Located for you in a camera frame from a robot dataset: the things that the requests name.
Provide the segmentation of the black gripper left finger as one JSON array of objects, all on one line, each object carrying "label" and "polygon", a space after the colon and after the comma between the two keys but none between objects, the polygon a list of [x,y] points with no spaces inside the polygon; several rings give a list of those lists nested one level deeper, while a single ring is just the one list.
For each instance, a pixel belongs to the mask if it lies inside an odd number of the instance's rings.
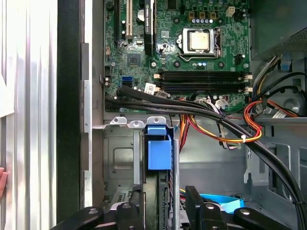
[{"label": "black gripper left finger", "polygon": [[53,230],[143,230],[140,214],[142,185],[135,184],[128,202],[115,203],[108,212],[85,207],[66,218]]}]

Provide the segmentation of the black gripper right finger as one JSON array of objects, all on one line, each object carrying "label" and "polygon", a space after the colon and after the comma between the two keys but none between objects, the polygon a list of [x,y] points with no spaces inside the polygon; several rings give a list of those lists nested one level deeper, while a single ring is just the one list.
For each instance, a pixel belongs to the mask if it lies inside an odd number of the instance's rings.
[{"label": "black gripper right finger", "polygon": [[288,230],[289,227],[249,207],[228,214],[217,203],[204,202],[194,186],[185,189],[186,214],[192,230]]}]

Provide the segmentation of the person's hand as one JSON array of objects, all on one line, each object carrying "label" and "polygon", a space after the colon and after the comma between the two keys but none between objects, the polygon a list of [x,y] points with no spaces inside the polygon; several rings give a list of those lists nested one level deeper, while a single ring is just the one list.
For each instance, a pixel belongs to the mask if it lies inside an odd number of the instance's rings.
[{"label": "person's hand", "polygon": [[8,173],[4,168],[0,167],[0,199],[3,197],[3,193],[7,183]]}]

